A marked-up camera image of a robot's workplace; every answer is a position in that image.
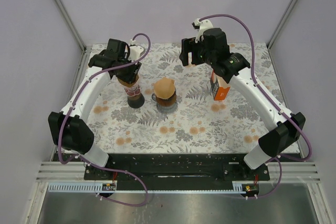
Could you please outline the red topped dark flask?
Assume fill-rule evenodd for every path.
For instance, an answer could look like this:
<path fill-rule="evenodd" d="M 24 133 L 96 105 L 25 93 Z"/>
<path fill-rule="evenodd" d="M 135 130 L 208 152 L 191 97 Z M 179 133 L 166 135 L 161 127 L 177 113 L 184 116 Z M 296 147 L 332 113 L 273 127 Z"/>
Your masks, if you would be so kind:
<path fill-rule="evenodd" d="M 138 99 L 129 99 L 127 97 L 127 102 L 128 102 L 128 105 L 133 108 L 133 109 L 138 109 L 140 108 L 142 105 L 144 105 L 145 103 L 145 98 L 142 94 L 142 92 L 140 93 L 140 96 Z"/>

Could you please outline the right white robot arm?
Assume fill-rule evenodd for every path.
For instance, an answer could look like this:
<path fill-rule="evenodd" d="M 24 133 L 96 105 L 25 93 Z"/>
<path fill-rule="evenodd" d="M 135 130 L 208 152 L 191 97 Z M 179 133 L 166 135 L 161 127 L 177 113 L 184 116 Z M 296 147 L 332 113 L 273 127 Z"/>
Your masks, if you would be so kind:
<path fill-rule="evenodd" d="M 296 142 L 306 118 L 300 112 L 293 114 L 283 106 L 265 86 L 252 78 L 252 67 L 245 57 L 232 53 L 226 34 L 220 28 L 206 29 L 202 35 L 181 41 L 182 65 L 208 64 L 215 74 L 235 88 L 255 109 L 268 133 L 258 140 L 258 145 L 239 166 L 243 179 L 250 180 L 258 173 L 258 167 Z"/>

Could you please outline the brown wooden ring holder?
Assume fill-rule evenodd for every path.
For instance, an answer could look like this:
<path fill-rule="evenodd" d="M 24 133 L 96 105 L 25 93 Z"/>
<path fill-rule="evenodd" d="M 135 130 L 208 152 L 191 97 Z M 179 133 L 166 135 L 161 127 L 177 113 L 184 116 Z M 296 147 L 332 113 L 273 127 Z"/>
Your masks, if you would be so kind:
<path fill-rule="evenodd" d="M 176 94 L 173 94 L 170 98 L 168 99 L 162 99 L 156 97 L 156 102 L 158 105 L 163 106 L 163 107 L 170 107 L 176 102 Z"/>

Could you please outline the clear glass carafe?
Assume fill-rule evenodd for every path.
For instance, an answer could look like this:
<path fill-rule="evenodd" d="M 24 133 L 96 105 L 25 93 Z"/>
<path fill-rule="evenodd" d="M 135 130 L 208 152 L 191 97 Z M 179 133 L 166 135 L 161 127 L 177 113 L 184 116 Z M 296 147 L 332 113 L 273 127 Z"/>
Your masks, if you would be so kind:
<path fill-rule="evenodd" d="M 173 113 L 176 111 L 178 103 L 177 103 L 177 95 L 174 94 L 168 99 L 158 98 L 154 93 L 152 94 L 152 100 L 156 103 L 156 108 L 159 112 L 164 114 Z"/>

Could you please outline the brown paper coffee filter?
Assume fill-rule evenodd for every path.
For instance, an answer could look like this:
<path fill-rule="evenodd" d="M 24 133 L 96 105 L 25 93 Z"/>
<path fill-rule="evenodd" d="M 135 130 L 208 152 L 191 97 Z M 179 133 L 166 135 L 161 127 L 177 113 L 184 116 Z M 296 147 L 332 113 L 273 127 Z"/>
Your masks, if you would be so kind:
<path fill-rule="evenodd" d="M 154 84 L 154 94 L 160 99 L 169 99 L 175 93 L 174 80 L 164 77 Z"/>

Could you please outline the orange coffee filter box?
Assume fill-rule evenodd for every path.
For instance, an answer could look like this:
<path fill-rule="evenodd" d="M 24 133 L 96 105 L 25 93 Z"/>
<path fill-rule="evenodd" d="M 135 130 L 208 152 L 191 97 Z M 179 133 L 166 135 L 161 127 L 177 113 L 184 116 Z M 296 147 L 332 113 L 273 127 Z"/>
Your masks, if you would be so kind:
<path fill-rule="evenodd" d="M 225 100 L 230 90 L 230 84 L 226 83 L 222 77 L 216 75 L 214 71 L 212 71 L 210 77 L 210 84 L 214 101 Z"/>

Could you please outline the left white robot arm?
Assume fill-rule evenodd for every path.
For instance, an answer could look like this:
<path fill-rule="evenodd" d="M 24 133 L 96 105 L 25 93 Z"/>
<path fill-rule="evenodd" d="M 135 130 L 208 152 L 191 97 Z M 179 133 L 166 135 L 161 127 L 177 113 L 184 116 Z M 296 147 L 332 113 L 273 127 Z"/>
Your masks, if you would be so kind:
<path fill-rule="evenodd" d="M 48 123 L 58 150 L 72 151 L 89 164 L 96 165 L 96 174 L 109 179 L 114 173 L 108 163 L 109 155 L 94 142 L 94 134 L 87 125 L 91 109 L 103 88 L 113 77 L 126 84 L 135 84 L 141 67 L 140 60 L 147 51 L 136 45 L 109 39 L 107 48 L 91 57 L 79 88 L 60 112 L 51 112 Z"/>

